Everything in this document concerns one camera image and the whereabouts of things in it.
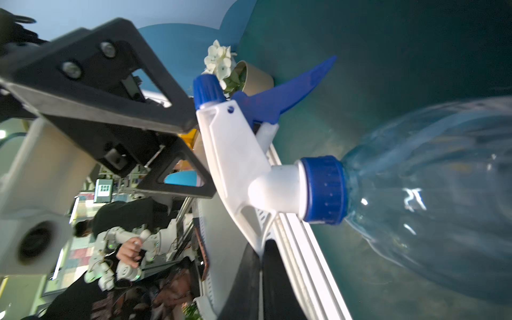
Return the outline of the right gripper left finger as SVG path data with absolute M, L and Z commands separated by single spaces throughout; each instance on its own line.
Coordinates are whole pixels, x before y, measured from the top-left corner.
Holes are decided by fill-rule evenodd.
M 260 257 L 252 246 L 247 244 L 233 287 L 218 319 L 259 318 L 260 271 Z

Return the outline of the clear blue-white spray bottle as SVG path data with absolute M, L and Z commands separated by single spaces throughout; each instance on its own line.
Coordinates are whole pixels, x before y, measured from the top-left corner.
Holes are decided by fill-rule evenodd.
M 341 159 L 272 165 L 280 117 L 310 94 L 330 58 L 278 87 L 226 98 L 219 80 L 193 82 L 209 170 L 249 244 L 264 248 L 270 222 L 253 208 L 310 224 L 349 224 L 381 257 L 452 291 L 511 302 L 511 97 L 455 101 L 376 129 Z

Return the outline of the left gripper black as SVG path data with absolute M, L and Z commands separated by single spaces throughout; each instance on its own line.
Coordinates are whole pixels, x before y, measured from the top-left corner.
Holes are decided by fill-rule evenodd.
M 170 107 L 143 96 L 132 76 L 139 69 Z M 158 133 L 177 135 L 197 126 L 192 98 L 126 19 L 4 55 L 1 85 L 122 177 L 156 154 Z M 208 199 L 216 193 L 210 173 L 181 137 L 160 151 L 136 189 Z

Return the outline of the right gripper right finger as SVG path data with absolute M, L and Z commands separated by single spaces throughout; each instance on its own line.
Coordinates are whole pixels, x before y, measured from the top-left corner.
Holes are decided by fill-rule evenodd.
M 263 318 L 307 319 L 297 301 L 277 244 L 272 239 L 265 242 L 263 254 Z

